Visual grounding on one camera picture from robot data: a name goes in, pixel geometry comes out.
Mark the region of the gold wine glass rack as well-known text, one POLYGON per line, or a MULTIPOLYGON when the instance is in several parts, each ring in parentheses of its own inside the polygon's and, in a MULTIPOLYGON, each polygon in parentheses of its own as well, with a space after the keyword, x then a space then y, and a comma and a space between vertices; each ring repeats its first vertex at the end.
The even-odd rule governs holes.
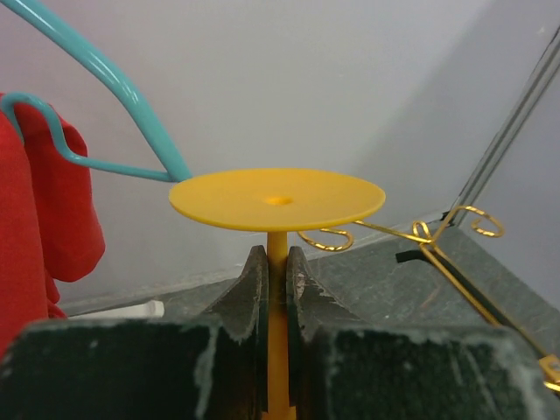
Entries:
POLYGON ((559 393, 559 312, 457 227, 459 214, 486 239, 504 234, 502 224, 474 206, 457 206, 432 223, 416 220, 409 232, 365 221, 358 226, 385 240, 354 246, 346 229, 324 228, 340 244, 299 237, 326 253, 311 262, 320 285, 337 303, 371 324, 505 326, 527 343, 545 386, 559 393))

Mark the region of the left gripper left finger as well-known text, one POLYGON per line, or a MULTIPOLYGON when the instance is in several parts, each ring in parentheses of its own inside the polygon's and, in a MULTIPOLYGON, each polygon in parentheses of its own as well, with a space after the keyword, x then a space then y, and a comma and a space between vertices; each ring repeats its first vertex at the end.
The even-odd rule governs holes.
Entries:
POLYGON ((45 321, 1 363, 4 419, 258 419, 267 408, 268 261, 193 318, 45 321))

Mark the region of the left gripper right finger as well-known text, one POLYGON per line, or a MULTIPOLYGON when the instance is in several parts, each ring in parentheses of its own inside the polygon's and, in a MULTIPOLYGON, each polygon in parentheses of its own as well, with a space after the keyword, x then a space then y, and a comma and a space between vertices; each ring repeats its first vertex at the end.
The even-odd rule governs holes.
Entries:
POLYGON ((556 419, 529 345, 492 326, 367 324, 304 252, 286 269, 289 395, 300 419, 556 419))

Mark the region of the orange goblet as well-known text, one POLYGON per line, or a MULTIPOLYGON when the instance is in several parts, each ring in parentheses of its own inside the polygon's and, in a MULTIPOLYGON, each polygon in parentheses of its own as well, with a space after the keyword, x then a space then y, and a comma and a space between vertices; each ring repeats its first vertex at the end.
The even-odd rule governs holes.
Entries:
POLYGON ((313 169, 222 171, 185 180, 169 193, 185 217, 217 228, 264 232, 269 263, 267 419, 294 419, 289 398, 286 266, 288 234, 337 227, 377 212, 386 199, 377 185, 313 169))

